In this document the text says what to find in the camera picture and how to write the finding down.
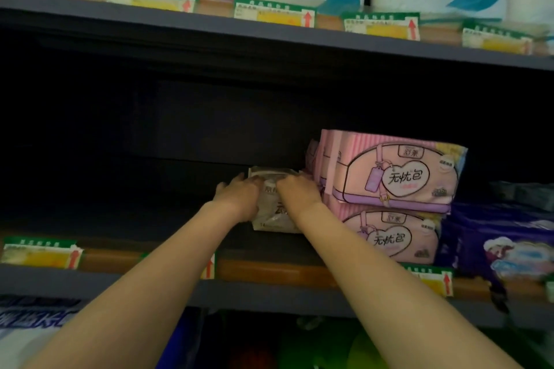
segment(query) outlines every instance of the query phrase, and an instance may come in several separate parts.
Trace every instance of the red arrow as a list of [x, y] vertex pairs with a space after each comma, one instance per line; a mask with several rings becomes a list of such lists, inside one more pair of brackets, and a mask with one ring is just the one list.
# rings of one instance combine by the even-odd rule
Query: red arrow
[[446, 287], [447, 296], [450, 296], [450, 277], [448, 277], [448, 273], [444, 275], [444, 286]]
[[69, 265], [68, 269], [73, 269], [77, 263], [77, 260], [79, 259], [80, 253], [77, 250], [74, 250], [71, 254], [69, 254]]
[[410, 28], [410, 34], [412, 35], [412, 40], [417, 40], [417, 34], [416, 34], [416, 23], [414, 23], [413, 19], [410, 19], [410, 25], [408, 25], [408, 28]]
[[305, 25], [305, 26], [306, 26], [307, 28], [310, 28], [310, 24], [311, 24], [310, 21], [311, 21], [311, 19], [312, 19], [312, 16], [310, 15], [310, 13], [309, 13], [309, 12], [306, 12], [306, 15], [304, 15], [304, 20], [306, 21], [306, 25]]

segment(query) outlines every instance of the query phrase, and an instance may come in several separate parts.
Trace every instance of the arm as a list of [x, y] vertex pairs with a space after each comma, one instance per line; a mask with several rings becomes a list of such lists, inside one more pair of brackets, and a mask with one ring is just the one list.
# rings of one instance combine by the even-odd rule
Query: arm
[[277, 190], [391, 368], [520, 368], [446, 300], [336, 219], [313, 182], [289, 176]]
[[262, 182], [235, 178], [171, 238], [89, 303], [25, 369], [154, 368], [229, 230], [256, 214]]

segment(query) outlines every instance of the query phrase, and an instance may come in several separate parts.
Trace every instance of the heart logo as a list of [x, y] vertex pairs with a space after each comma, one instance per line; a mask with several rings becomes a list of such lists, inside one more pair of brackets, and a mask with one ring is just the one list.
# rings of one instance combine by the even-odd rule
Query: heart logo
[[391, 226], [386, 231], [377, 229], [371, 232], [367, 241], [383, 250], [389, 257], [401, 253], [412, 242], [412, 233], [405, 226]]
[[421, 161], [410, 161], [404, 166], [392, 165], [384, 170], [382, 181], [394, 197], [406, 197], [427, 184], [429, 168]]

